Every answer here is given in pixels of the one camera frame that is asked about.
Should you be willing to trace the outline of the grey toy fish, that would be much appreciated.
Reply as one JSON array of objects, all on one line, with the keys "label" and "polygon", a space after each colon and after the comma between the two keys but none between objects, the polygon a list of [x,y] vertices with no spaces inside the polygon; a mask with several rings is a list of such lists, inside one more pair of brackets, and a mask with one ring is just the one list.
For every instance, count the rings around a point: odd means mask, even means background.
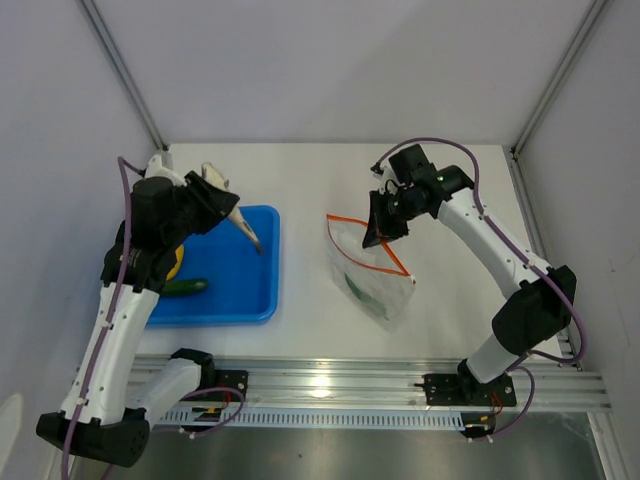
[{"label": "grey toy fish", "polygon": [[[201,165],[201,176],[210,185],[230,193],[229,180],[210,162],[205,162]],[[238,206],[235,206],[231,213],[227,216],[227,219],[238,228],[253,244],[258,255],[264,253],[263,246],[252,229],[245,217],[240,211]]]}]

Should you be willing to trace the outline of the clear zip bag orange zipper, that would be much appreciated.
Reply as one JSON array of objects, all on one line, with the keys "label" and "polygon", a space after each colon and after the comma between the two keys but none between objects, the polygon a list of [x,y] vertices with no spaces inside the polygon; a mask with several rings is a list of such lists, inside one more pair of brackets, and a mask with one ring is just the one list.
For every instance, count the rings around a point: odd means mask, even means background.
[{"label": "clear zip bag orange zipper", "polygon": [[[338,288],[380,328],[393,332],[404,322],[406,306],[415,289],[416,279],[386,243],[363,249],[367,229],[363,220],[328,214],[326,216],[327,252],[332,279]],[[389,310],[386,321],[370,314],[352,295],[343,274],[376,277]]]}]

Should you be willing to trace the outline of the yellow orange mango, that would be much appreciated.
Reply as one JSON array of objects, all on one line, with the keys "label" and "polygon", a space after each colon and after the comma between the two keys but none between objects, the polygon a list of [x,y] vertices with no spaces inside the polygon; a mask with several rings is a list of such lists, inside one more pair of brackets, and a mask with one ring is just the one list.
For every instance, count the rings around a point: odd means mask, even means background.
[{"label": "yellow orange mango", "polygon": [[173,280],[177,276],[184,260],[184,253],[185,253],[184,245],[180,245],[175,250],[175,263],[166,275],[167,282]]}]

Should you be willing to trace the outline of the green chili pepper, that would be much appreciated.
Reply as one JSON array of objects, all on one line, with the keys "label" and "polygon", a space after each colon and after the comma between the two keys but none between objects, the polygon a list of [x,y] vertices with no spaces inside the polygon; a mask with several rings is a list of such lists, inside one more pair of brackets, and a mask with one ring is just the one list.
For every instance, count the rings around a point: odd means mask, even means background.
[{"label": "green chili pepper", "polygon": [[343,278],[349,291],[356,300],[373,316],[389,320],[389,310],[384,299],[383,290],[376,277],[364,277],[344,273]]}]

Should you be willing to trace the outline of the dark green cucumber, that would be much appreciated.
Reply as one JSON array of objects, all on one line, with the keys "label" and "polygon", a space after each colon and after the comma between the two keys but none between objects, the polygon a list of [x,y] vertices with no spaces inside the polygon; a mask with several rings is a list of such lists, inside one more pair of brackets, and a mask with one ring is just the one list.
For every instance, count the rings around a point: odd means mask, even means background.
[{"label": "dark green cucumber", "polygon": [[193,278],[168,281],[161,291],[162,297],[183,297],[202,293],[209,287],[206,278]]}]

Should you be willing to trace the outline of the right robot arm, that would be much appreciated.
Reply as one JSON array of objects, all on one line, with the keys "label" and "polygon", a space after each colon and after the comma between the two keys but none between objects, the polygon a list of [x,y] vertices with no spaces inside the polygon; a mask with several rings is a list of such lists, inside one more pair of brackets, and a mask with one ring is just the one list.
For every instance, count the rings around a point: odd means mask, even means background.
[{"label": "right robot arm", "polygon": [[371,248],[408,235],[411,220],[428,214],[451,230],[498,285],[505,303],[489,338],[459,367],[458,395],[468,403],[489,396],[495,379],[535,353],[537,346],[577,319],[576,277],[526,250],[491,215],[479,192],[479,165],[439,168],[426,156],[426,138],[404,141],[371,168],[379,186],[370,191],[362,245]]}]

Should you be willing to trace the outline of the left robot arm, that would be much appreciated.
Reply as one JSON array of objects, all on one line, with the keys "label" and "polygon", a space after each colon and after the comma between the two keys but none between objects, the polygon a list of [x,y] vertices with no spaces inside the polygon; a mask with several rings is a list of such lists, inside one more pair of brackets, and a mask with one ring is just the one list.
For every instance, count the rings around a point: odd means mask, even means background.
[{"label": "left robot arm", "polygon": [[36,434],[76,456],[121,467],[141,457],[156,422],[180,400],[209,398],[219,387],[213,357],[181,348],[164,369],[127,394],[136,350],[176,263],[176,250],[230,216],[239,198],[211,165],[177,185],[147,176],[125,187],[125,219],[104,258],[96,323],[61,407],[43,413]]}]

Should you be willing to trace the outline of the blue plastic bin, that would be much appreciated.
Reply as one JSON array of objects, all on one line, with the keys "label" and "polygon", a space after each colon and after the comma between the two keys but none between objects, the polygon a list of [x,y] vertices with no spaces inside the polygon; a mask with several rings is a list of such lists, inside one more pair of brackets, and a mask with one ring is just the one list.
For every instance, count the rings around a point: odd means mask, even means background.
[{"label": "blue plastic bin", "polygon": [[248,326],[271,319],[279,297],[280,215],[268,205],[244,206],[240,211],[264,252],[259,254],[227,220],[205,235],[190,236],[176,280],[205,279],[208,285],[198,293],[161,297],[149,327]]}]

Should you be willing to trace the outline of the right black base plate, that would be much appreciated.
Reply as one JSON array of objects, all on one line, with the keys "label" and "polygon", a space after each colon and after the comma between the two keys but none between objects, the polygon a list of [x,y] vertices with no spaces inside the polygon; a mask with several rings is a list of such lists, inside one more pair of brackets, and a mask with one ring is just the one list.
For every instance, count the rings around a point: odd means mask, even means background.
[{"label": "right black base plate", "polygon": [[497,379],[483,384],[473,377],[461,374],[425,374],[420,383],[415,383],[426,397],[430,406],[490,407],[492,405],[515,407],[515,388],[509,376],[503,374]]}]

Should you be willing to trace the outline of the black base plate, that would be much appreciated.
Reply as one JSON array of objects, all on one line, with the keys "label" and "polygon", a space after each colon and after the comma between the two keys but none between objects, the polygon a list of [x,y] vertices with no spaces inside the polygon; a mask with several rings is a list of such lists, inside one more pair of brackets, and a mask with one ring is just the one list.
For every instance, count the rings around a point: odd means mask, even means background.
[{"label": "black base plate", "polygon": [[430,406],[490,407],[492,405],[515,407],[515,388],[509,376],[503,374],[497,379],[483,384],[473,377],[461,374],[425,374],[420,383],[415,383],[426,397]]},{"label": "black base plate", "polygon": [[[221,369],[215,374],[214,386],[217,388],[232,388],[246,395],[249,385],[249,372],[238,369]],[[233,392],[214,392],[210,395],[214,402],[233,402],[238,399]]]}]

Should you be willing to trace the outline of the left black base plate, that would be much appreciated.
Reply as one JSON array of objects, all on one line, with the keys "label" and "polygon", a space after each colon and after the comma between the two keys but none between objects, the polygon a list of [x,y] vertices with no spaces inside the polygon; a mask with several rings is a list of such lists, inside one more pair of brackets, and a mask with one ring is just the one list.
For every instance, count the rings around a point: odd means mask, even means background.
[{"label": "left black base plate", "polygon": [[[215,374],[214,386],[217,388],[232,388],[246,395],[249,385],[249,372],[238,369],[221,369]],[[214,402],[233,402],[238,399],[233,392],[214,392],[210,395]]]}]

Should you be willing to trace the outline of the aluminium mounting rail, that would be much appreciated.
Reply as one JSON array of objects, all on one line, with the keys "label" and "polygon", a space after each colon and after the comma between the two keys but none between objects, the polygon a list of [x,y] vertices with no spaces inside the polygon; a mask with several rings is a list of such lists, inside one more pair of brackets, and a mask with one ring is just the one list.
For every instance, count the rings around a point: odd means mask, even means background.
[{"label": "aluminium mounting rail", "polygon": [[[338,410],[426,410],[423,376],[447,374],[458,362],[326,358],[217,357],[218,370],[248,372],[247,404],[256,408]],[[602,376],[553,362],[529,360],[535,380],[531,412],[608,413]]]}]

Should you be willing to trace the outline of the left aluminium frame post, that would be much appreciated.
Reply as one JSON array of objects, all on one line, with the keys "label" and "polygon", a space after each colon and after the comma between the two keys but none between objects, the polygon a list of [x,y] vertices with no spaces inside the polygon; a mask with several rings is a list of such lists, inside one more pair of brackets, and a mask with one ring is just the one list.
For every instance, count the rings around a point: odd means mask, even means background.
[{"label": "left aluminium frame post", "polygon": [[78,0],[76,4],[149,140],[157,150],[166,151],[168,144],[163,139],[147,102],[131,74],[97,2],[93,0]]}]

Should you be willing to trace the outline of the aluminium frame post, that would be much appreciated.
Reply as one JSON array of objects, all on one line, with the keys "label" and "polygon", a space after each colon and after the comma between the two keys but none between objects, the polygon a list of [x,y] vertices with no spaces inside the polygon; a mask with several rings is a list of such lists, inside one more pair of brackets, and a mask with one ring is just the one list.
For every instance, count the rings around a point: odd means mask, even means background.
[{"label": "aluminium frame post", "polygon": [[515,160],[522,156],[525,148],[542,125],[612,4],[613,1],[610,0],[596,0],[589,3],[510,149],[511,156]]},{"label": "aluminium frame post", "polygon": [[163,139],[147,102],[131,74],[97,2],[93,0],[78,0],[76,4],[149,140],[157,150],[166,151],[168,144]]}]

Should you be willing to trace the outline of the right aluminium frame post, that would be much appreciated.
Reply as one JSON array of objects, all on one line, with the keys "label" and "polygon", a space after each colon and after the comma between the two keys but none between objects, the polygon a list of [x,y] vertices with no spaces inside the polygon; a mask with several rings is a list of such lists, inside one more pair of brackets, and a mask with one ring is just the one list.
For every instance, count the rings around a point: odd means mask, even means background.
[{"label": "right aluminium frame post", "polygon": [[589,3],[510,149],[511,156],[515,160],[522,156],[525,148],[542,125],[612,4],[613,1],[610,0],[596,0]]}]

